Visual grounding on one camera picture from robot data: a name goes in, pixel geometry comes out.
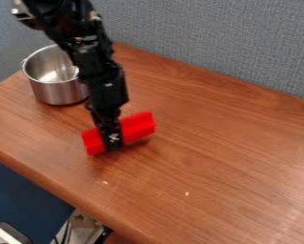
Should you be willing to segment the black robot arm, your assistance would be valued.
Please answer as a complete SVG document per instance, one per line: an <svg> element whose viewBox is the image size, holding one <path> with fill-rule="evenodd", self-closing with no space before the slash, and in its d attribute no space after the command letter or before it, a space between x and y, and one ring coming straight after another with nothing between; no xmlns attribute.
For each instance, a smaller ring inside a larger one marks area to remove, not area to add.
<svg viewBox="0 0 304 244"><path fill-rule="evenodd" d="M90 88L87 110L107 151L125 145L122 106L129 102L123 66L91 0L10 0L15 19L43 31L69 54L79 80Z"/></svg>

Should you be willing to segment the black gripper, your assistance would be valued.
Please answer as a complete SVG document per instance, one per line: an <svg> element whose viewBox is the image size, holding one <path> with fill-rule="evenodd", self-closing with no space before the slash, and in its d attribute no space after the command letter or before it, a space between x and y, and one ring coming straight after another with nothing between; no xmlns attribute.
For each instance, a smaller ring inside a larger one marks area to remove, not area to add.
<svg viewBox="0 0 304 244"><path fill-rule="evenodd" d="M129 102L125 69L113 55L98 50L75 51L71 58L79 68L81 81L91 90L90 113L101 131L103 145L109 152L117 151L125 145L122 124L118 119L121 107Z"/></svg>

